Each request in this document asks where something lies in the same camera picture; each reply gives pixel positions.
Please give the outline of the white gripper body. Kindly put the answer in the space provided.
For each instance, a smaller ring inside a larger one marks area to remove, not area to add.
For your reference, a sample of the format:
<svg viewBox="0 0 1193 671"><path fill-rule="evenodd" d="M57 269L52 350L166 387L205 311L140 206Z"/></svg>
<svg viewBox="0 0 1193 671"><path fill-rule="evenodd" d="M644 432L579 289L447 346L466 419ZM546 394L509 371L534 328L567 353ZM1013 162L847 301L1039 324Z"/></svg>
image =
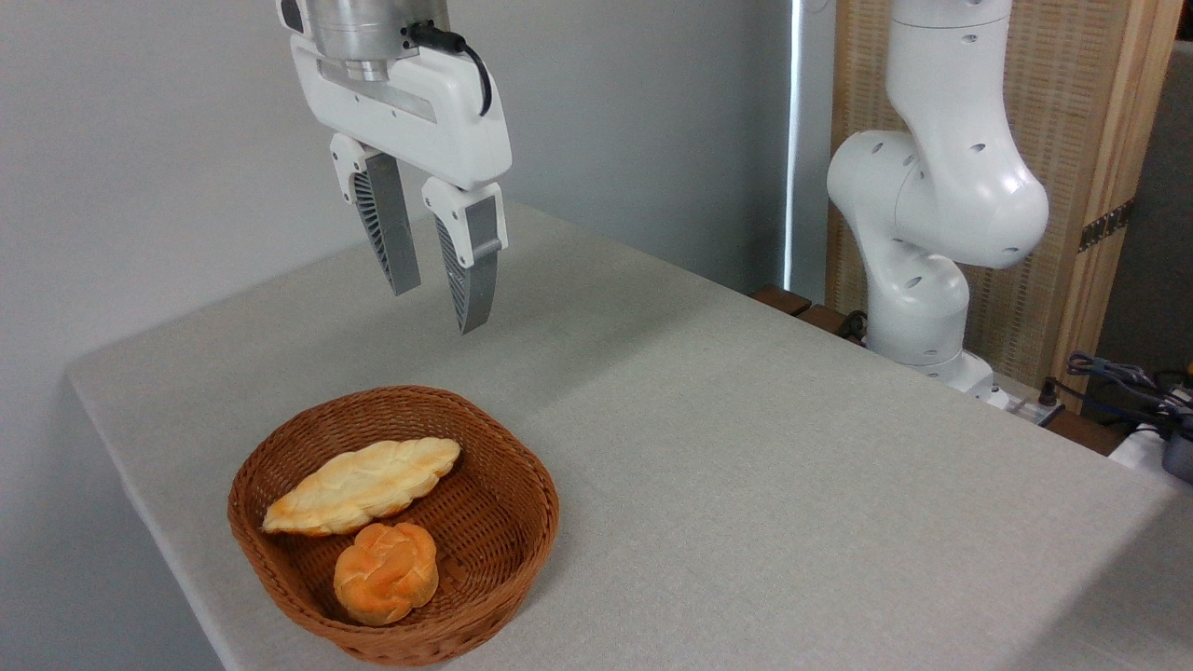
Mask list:
<svg viewBox="0 0 1193 671"><path fill-rule="evenodd" d="M511 170L509 136L499 94L481 115L483 91L472 60L433 49L392 61L385 81L350 79L314 43L290 41L314 116L336 133L428 171L465 190Z"/></svg>

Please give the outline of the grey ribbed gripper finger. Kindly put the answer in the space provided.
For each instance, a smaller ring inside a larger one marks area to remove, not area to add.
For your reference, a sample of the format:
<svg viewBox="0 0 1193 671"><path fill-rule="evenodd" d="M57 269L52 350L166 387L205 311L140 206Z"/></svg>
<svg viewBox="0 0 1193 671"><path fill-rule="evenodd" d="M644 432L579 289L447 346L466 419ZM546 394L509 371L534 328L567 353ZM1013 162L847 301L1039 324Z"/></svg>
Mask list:
<svg viewBox="0 0 1193 671"><path fill-rule="evenodd" d="M486 324L496 290L497 254L509 244L499 184L460 190L431 177L421 190L435 216L449 287L462 333Z"/></svg>
<svg viewBox="0 0 1193 671"><path fill-rule="evenodd" d="M333 136L330 153L342 198L361 216L363 229L392 293L418 288L418 256L396 158L345 133Z"/></svg>

